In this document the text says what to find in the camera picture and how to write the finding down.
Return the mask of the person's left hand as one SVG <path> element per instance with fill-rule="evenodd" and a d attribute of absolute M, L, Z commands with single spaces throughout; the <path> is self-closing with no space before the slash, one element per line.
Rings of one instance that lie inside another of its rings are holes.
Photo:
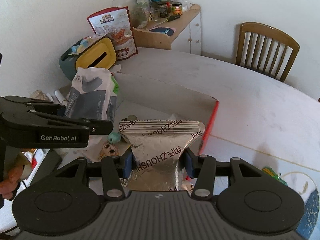
<path fill-rule="evenodd" d="M 11 199 L 16 190 L 18 181 L 23 173 L 23 166 L 16 166 L 8 173 L 8 178 L 0 183 L 0 194 L 4 199 Z"/>

